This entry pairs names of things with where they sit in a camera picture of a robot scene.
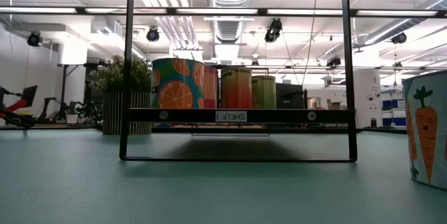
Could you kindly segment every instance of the potted plant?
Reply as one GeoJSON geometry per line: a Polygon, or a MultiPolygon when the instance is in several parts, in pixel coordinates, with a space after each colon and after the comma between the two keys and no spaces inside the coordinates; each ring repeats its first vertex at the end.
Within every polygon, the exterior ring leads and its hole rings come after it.
{"type": "MultiPolygon", "coordinates": [[[[122,122],[124,58],[113,56],[107,66],[94,70],[91,75],[96,78],[94,88],[103,92],[103,134],[118,135],[121,133],[122,122]]],[[[131,107],[149,108],[151,70],[141,58],[132,57],[130,86],[131,107]]],[[[129,134],[150,134],[151,129],[151,123],[131,123],[129,134]]]]}

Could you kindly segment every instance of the green canister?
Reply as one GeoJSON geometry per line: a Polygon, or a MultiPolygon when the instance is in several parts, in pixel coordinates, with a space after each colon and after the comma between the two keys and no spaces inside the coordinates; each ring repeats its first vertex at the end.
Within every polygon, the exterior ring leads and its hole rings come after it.
{"type": "Polygon", "coordinates": [[[253,109],[276,109],[277,108],[277,85],[276,78],[268,75],[253,76],[252,108],[253,109]]]}

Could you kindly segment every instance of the carrot illustration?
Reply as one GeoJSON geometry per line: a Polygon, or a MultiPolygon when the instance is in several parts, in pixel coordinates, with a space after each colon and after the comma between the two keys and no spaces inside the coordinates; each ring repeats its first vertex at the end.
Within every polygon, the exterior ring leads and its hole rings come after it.
{"type": "Polygon", "coordinates": [[[411,113],[410,113],[410,104],[406,103],[406,129],[408,131],[408,139],[410,141],[410,157],[412,162],[415,161],[418,158],[418,152],[416,150],[416,141],[414,140],[414,129],[413,129],[413,122],[411,120],[411,113]]]}
{"type": "Polygon", "coordinates": [[[429,184],[432,181],[438,116],[433,107],[425,106],[424,99],[432,94],[433,91],[426,91],[425,87],[422,86],[420,90],[416,90],[416,94],[413,96],[415,99],[419,100],[421,104],[421,107],[416,110],[416,126],[418,128],[420,147],[422,149],[425,171],[427,173],[429,184]]]}

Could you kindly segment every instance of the carrot print canister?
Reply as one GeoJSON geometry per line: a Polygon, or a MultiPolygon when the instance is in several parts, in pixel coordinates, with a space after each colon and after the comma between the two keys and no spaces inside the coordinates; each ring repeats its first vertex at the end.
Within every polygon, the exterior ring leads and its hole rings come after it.
{"type": "Polygon", "coordinates": [[[276,78],[268,75],[253,76],[252,108],[276,109],[277,108],[277,84],[276,78]]]}
{"type": "Polygon", "coordinates": [[[217,69],[205,67],[205,78],[203,80],[203,100],[206,109],[217,107],[217,69]]]}
{"type": "Polygon", "coordinates": [[[251,108],[251,70],[230,67],[221,70],[221,107],[224,109],[251,108]]]}
{"type": "Polygon", "coordinates": [[[447,190],[447,71],[404,81],[411,176],[447,190]]]}
{"type": "Polygon", "coordinates": [[[203,108],[204,70],[204,64],[188,59],[153,61],[151,107],[203,108]]]}

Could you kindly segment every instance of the shelf label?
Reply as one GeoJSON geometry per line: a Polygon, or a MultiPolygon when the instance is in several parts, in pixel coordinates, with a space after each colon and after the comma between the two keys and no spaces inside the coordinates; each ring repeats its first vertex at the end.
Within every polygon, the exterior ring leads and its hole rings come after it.
{"type": "Polygon", "coordinates": [[[247,111],[216,111],[216,122],[247,122],[247,111]]]}

